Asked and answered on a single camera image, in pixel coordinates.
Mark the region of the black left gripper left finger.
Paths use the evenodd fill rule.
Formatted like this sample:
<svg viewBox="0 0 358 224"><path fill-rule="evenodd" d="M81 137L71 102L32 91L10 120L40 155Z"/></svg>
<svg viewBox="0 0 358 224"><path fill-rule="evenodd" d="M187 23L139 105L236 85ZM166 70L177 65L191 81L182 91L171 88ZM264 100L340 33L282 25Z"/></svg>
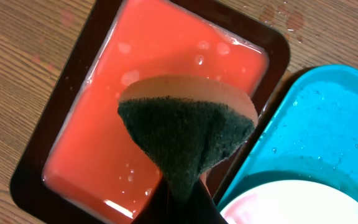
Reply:
<svg viewBox="0 0 358 224"><path fill-rule="evenodd" d="M171 209L172 194L167 181L163 178L132 224L166 224L170 221Z"/></svg>

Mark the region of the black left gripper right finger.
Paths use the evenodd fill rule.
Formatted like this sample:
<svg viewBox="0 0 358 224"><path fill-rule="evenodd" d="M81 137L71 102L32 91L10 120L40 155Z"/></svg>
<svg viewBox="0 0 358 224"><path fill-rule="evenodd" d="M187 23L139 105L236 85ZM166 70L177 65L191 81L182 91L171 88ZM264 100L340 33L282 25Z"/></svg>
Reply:
<svg viewBox="0 0 358 224"><path fill-rule="evenodd" d="M191 195L191 223L227 224L201 180L194 185Z"/></svg>

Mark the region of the green and pink sponge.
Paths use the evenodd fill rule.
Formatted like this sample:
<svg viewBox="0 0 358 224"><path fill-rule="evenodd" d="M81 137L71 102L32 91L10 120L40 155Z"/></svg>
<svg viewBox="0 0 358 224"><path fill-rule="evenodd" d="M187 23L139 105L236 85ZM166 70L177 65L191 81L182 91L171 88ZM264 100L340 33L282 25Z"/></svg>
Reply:
<svg viewBox="0 0 358 224"><path fill-rule="evenodd" d="M161 170L178 203L189 201L202 173L247 141L258 119L246 92L184 75L130 84L117 113L132 140Z"/></svg>

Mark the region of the white plate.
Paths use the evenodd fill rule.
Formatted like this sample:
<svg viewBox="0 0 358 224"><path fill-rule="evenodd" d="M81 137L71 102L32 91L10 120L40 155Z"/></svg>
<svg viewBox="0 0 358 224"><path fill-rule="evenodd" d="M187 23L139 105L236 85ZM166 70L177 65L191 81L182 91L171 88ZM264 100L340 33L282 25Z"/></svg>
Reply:
<svg viewBox="0 0 358 224"><path fill-rule="evenodd" d="M358 202L327 185L280 180L245 191L221 215L242 224L358 224Z"/></svg>

